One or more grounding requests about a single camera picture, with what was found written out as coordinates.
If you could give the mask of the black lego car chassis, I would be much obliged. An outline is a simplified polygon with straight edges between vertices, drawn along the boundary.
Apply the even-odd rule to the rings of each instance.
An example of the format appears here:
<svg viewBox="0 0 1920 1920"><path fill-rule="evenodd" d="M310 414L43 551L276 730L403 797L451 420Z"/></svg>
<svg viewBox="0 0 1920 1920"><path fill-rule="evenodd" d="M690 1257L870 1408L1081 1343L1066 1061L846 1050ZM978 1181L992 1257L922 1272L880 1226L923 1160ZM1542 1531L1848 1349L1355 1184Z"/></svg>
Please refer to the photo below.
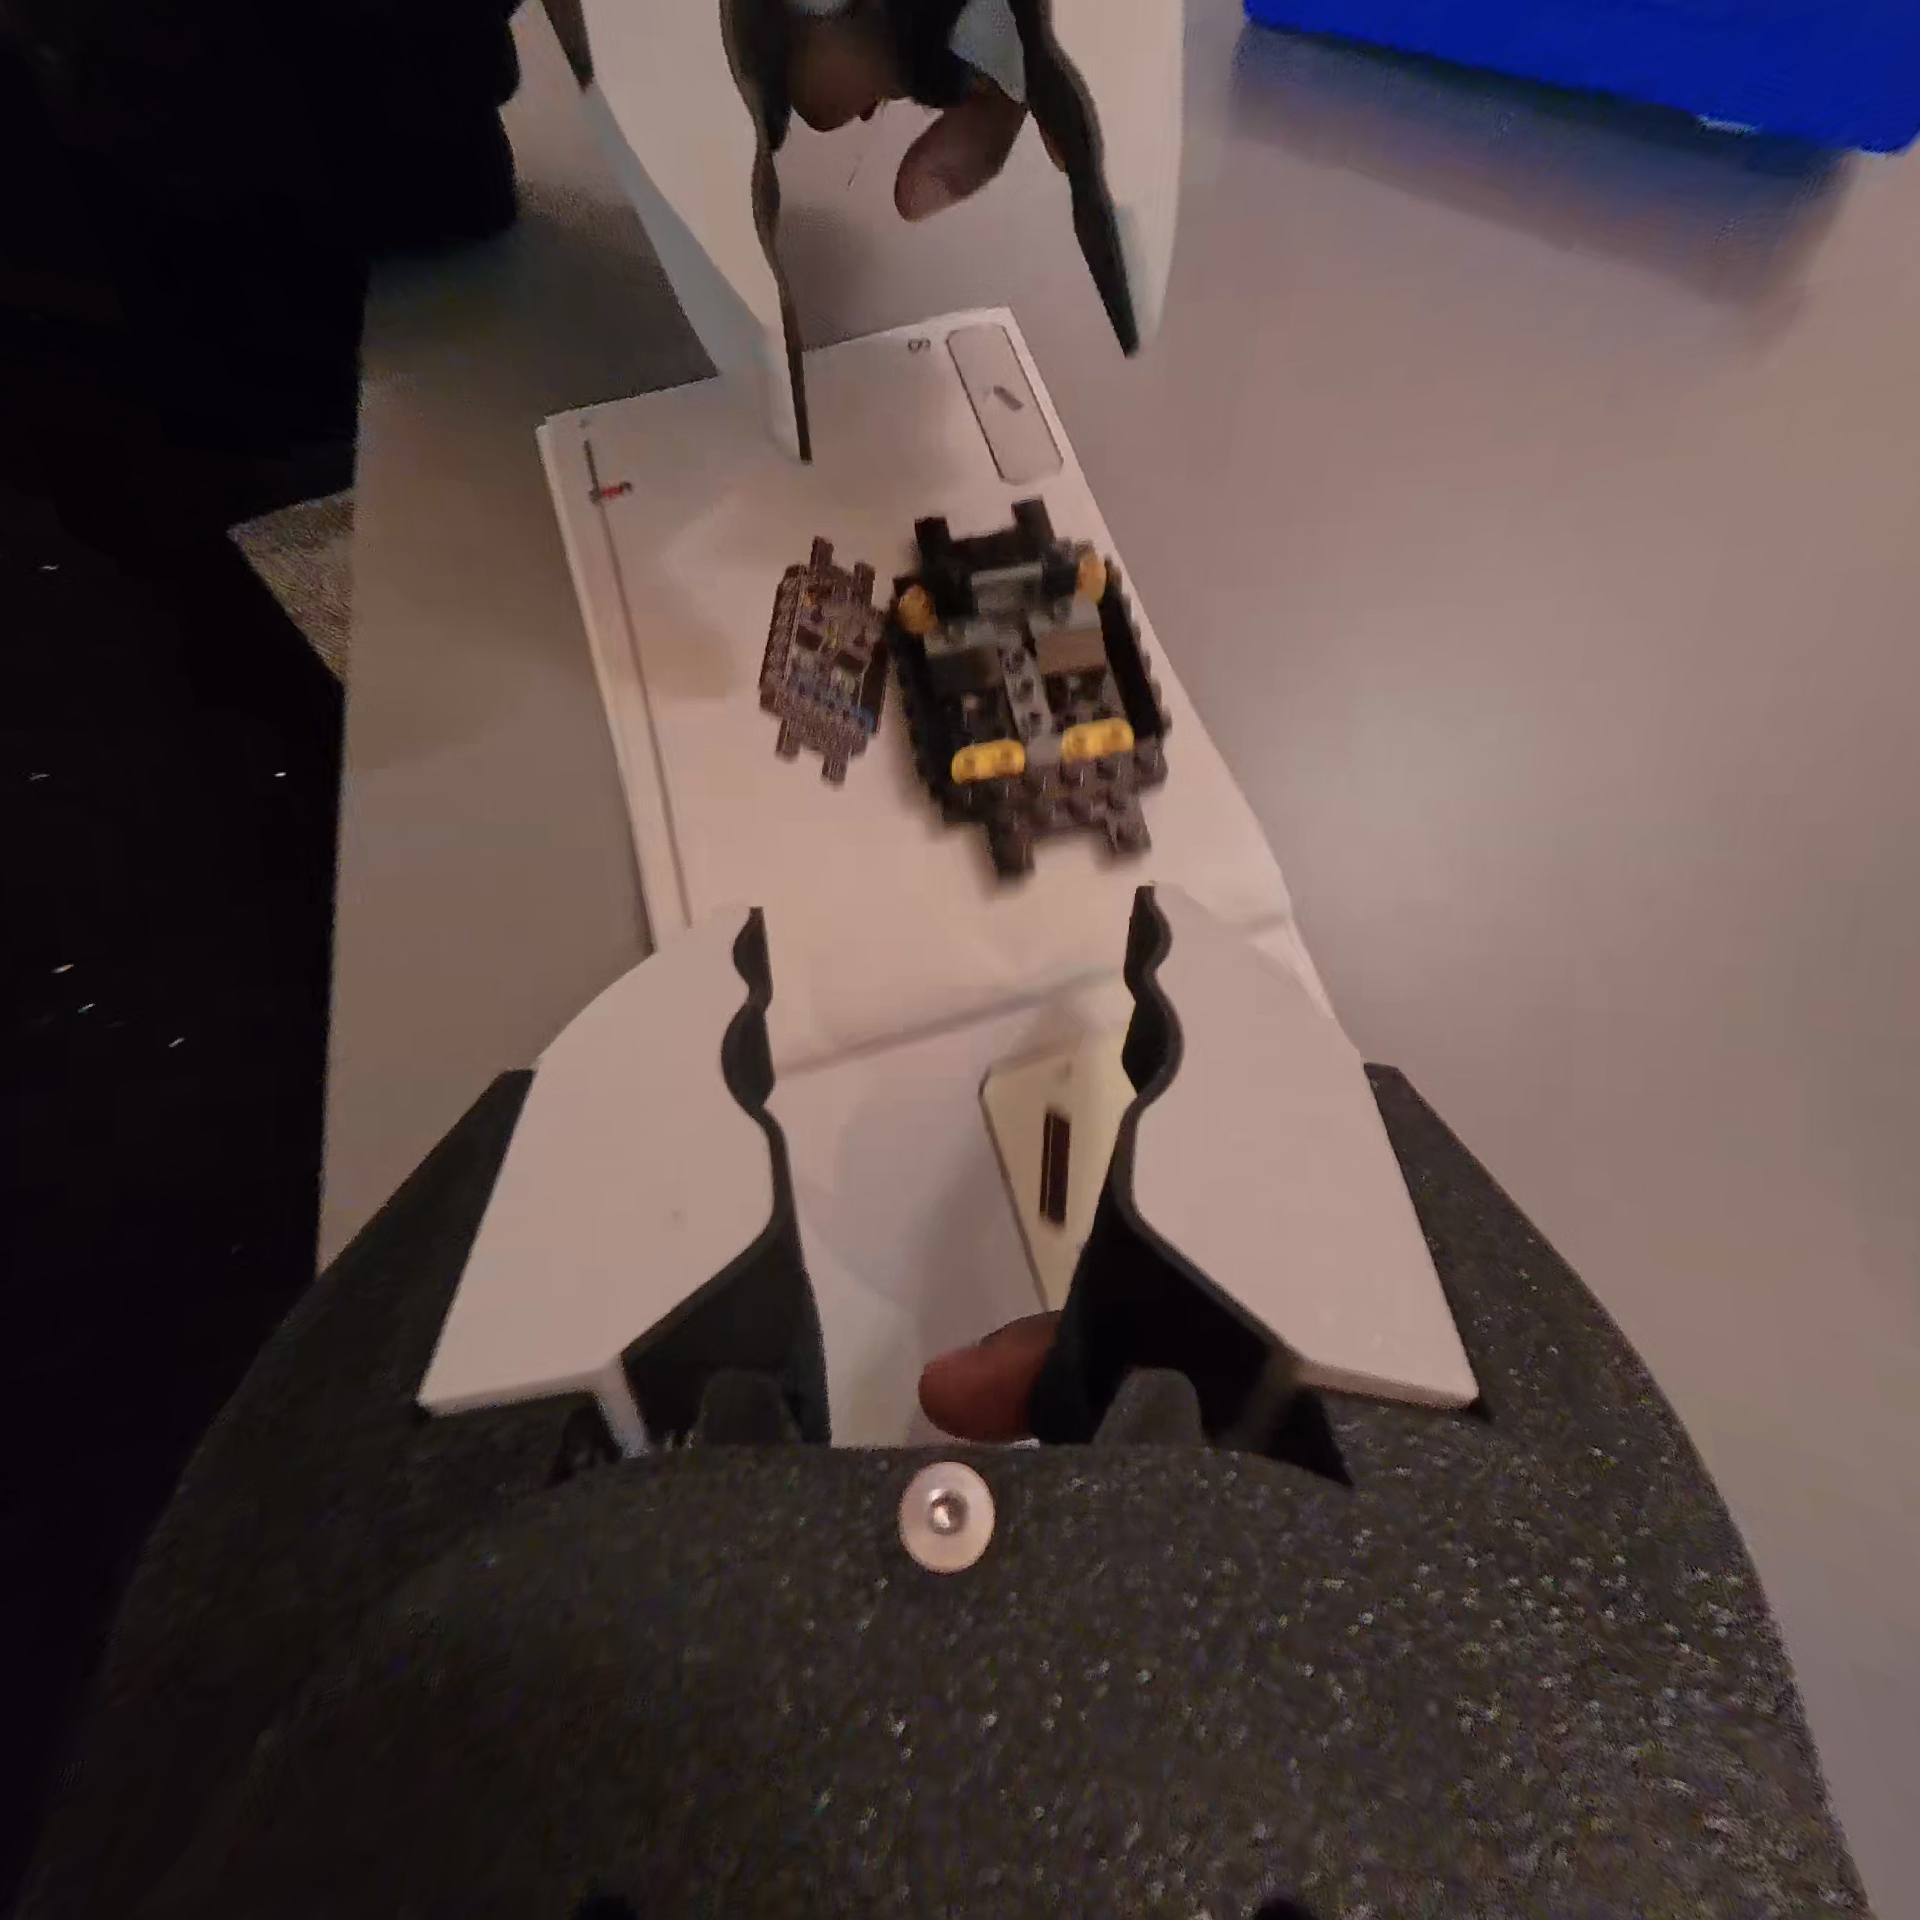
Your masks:
<svg viewBox="0 0 1920 1920"><path fill-rule="evenodd" d="M1062 533L1039 495L972 533L922 515L914 557L885 635L941 820L981 833L1000 882L1032 874L1059 835L1111 860L1149 851L1172 717L1116 557Z"/></svg>

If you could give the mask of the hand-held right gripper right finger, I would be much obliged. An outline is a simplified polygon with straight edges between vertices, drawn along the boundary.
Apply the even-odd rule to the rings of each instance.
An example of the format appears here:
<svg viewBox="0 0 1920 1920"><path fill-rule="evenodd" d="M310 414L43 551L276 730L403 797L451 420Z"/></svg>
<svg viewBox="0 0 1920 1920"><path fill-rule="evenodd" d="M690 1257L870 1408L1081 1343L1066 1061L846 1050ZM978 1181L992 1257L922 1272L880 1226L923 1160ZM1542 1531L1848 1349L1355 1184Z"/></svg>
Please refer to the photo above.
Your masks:
<svg viewBox="0 0 1920 1920"><path fill-rule="evenodd" d="M1308 1400L1462 1412L1468 1346L1360 1051L1175 886L1136 891L1125 1023L1026 1059L1026 1260L1058 1314L1032 1436L1172 1376L1218 1448L1303 1454Z"/></svg>

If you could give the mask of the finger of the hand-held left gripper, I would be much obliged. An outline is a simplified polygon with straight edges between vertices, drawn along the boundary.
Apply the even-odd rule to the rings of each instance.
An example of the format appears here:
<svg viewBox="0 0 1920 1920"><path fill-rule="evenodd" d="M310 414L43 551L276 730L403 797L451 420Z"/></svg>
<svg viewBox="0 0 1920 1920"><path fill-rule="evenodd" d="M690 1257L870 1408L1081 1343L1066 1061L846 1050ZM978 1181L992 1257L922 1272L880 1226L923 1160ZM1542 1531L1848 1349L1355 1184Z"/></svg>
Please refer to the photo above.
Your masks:
<svg viewBox="0 0 1920 1920"><path fill-rule="evenodd" d="M1156 338L1175 247L1186 3L1013 2L1026 108L1068 179L1069 225L1116 345Z"/></svg>
<svg viewBox="0 0 1920 1920"><path fill-rule="evenodd" d="M780 3L585 2L587 123L712 369L809 461L804 345L778 251Z"/></svg>

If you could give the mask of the blue plastic bin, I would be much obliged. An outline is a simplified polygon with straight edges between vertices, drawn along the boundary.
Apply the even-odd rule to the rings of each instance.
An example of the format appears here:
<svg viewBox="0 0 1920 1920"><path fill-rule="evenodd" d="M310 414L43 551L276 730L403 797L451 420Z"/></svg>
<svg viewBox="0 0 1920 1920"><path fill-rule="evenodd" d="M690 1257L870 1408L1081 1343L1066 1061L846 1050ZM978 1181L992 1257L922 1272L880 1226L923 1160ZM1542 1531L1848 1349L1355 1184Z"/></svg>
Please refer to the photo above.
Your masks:
<svg viewBox="0 0 1920 1920"><path fill-rule="evenodd" d="M1245 2L1250 24L1608 93L1705 123L1900 154L1914 2Z"/></svg>

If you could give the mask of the person's right hand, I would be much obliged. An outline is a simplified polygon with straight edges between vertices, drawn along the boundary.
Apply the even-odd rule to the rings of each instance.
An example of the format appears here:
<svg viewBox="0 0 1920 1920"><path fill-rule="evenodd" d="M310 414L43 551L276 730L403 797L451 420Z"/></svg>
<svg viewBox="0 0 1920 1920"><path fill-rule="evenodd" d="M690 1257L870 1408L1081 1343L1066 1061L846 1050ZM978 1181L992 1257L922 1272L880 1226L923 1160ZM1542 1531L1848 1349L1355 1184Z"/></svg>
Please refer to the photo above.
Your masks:
<svg viewBox="0 0 1920 1920"><path fill-rule="evenodd" d="M927 1360L917 1381L926 1422L968 1443L1034 1439L1032 1406L1058 1325L1055 1312L1028 1314Z"/></svg>

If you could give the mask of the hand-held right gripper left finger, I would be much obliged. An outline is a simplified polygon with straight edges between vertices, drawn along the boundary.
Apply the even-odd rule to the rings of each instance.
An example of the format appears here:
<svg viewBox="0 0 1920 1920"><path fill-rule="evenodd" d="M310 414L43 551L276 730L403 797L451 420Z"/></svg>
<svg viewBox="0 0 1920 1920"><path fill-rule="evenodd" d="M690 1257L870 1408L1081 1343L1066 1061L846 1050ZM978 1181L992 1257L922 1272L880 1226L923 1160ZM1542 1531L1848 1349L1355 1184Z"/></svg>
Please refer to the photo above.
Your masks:
<svg viewBox="0 0 1920 1920"><path fill-rule="evenodd" d="M766 1016L769 941L731 908L570 1020L526 1082L416 1402L585 1400L613 1449L696 1437L759 1380L774 1437L824 1445L829 1386Z"/></svg>

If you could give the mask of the person's left hand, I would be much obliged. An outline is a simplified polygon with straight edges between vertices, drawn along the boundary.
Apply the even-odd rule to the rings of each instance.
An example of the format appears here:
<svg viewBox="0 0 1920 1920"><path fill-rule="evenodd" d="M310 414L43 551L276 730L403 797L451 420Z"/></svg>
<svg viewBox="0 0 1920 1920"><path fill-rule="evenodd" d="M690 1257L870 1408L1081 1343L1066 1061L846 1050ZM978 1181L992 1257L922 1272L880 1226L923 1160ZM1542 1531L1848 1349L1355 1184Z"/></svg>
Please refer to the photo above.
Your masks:
<svg viewBox="0 0 1920 1920"><path fill-rule="evenodd" d="M930 112L899 158L893 206L922 223L995 179L1028 120L1009 2L787 2L786 98L809 131L896 102Z"/></svg>

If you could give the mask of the white instruction booklet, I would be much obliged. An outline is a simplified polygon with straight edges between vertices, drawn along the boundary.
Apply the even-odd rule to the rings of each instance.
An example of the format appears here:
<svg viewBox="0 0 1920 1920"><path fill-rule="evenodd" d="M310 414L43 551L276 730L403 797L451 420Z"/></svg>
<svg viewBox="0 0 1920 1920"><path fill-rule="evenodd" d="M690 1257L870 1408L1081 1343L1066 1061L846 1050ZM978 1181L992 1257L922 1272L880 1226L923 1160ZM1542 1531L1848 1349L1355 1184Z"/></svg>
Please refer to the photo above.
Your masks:
<svg viewBox="0 0 1920 1920"><path fill-rule="evenodd" d="M766 1027L832 1439L911 1445L923 1360L1037 1305L980 1085L1001 1061L1120 1030L1136 888L1186 890L1288 965L1324 1014L1282 865L1128 588L1163 694L1168 778L1148 851L1052 835L1021 880L948 824L888 681L841 781L783 758L758 703L778 584L813 537L885 594L914 523L957 532L1037 495L1055 530L1111 536L1007 306L807 351L812 459L731 384L696 379L549 416L537 445L627 805L656 943L761 910Z"/></svg>

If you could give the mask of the black chair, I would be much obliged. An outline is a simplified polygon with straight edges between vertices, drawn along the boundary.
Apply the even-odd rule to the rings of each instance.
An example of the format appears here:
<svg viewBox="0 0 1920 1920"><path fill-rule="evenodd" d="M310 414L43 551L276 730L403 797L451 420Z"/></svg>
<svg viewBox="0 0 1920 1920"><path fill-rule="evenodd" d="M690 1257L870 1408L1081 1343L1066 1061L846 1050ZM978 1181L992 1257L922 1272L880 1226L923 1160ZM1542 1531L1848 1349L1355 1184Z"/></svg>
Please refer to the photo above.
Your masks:
<svg viewBox="0 0 1920 1920"><path fill-rule="evenodd" d="M99 1634L318 1270L344 694L224 533L3 493L3 1635Z"/></svg>

